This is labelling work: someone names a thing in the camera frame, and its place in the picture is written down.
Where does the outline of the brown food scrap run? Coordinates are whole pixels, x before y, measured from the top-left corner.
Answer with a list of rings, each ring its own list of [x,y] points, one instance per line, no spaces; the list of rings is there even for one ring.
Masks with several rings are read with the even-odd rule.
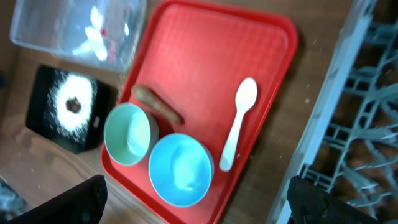
[[[65,103],[66,109],[73,113],[78,114],[81,111],[81,103],[77,97],[69,98]]]

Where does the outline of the white tissue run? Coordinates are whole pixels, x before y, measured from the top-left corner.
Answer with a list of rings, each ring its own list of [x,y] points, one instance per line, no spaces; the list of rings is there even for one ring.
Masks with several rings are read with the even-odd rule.
[[[91,26],[85,27],[85,34],[88,40],[75,47],[72,53],[73,55],[81,55],[92,51],[99,61],[105,61],[108,58],[108,52],[102,35],[104,17],[96,6],[91,8],[90,21]]]

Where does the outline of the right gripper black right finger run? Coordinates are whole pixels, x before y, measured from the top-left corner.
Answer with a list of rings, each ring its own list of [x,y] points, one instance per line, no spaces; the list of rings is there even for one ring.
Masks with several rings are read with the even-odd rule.
[[[379,223],[298,176],[290,179],[287,200],[295,224]]]

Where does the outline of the red ketchup packet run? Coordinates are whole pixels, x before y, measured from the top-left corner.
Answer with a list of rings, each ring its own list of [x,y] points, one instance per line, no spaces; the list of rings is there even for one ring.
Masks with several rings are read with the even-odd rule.
[[[115,62],[116,61],[116,41],[108,34],[107,29],[102,27],[100,29],[100,34],[104,40],[106,50],[107,50],[107,61]]]

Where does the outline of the light blue grey bowl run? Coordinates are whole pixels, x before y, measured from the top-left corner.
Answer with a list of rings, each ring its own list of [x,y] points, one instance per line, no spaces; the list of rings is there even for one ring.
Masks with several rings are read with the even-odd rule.
[[[186,134],[169,134],[154,146],[149,177],[157,195],[174,207],[191,207],[210,189],[215,165],[209,150]]]

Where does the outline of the mint green bowl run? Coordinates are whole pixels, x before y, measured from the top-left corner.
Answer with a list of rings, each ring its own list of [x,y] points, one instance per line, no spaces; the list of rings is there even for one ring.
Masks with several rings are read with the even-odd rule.
[[[114,107],[104,125],[104,144],[111,158],[123,166],[139,163],[159,140],[154,117],[132,103]]]

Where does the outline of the white cooked rice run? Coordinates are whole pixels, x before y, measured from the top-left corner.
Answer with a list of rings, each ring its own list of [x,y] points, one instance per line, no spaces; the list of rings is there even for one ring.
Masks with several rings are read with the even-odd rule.
[[[84,144],[97,91],[96,80],[56,70],[46,96],[43,127],[61,137]]]

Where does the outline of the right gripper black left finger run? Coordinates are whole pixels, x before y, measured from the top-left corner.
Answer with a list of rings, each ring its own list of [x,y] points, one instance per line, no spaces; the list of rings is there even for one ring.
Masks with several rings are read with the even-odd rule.
[[[8,222],[12,224],[97,224],[103,216],[107,199],[106,180],[103,175],[95,175]]]

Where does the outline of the white plastic spoon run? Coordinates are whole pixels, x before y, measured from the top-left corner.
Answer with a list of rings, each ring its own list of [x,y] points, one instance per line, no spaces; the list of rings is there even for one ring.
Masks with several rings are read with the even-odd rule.
[[[236,92],[236,116],[219,161],[219,168],[223,172],[229,172],[233,166],[244,115],[254,106],[256,99],[256,81],[253,78],[245,78]]]

